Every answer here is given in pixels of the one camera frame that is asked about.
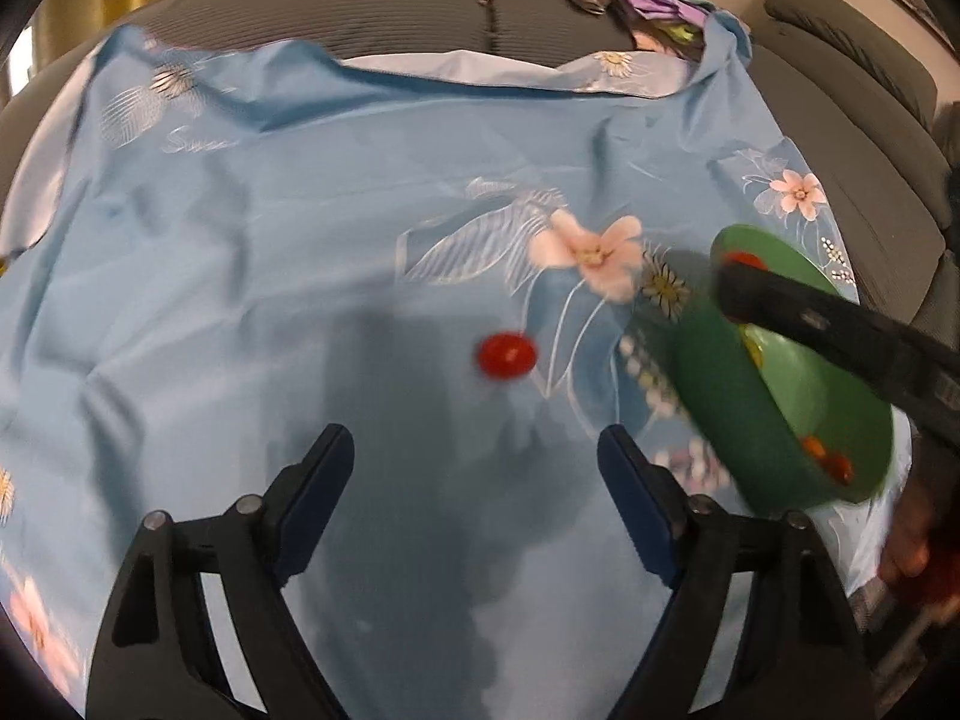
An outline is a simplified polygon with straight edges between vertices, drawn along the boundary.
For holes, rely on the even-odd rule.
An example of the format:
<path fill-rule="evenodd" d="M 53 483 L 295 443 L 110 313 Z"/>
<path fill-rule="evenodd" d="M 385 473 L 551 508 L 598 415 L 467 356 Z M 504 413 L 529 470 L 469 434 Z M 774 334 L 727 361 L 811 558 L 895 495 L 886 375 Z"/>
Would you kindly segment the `right hand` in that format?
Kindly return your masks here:
<path fill-rule="evenodd" d="M 939 500 L 923 481 L 908 479 L 878 564 L 878 578 L 901 603 L 957 608 L 958 544 L 947 543 L 940 525 Z"/>

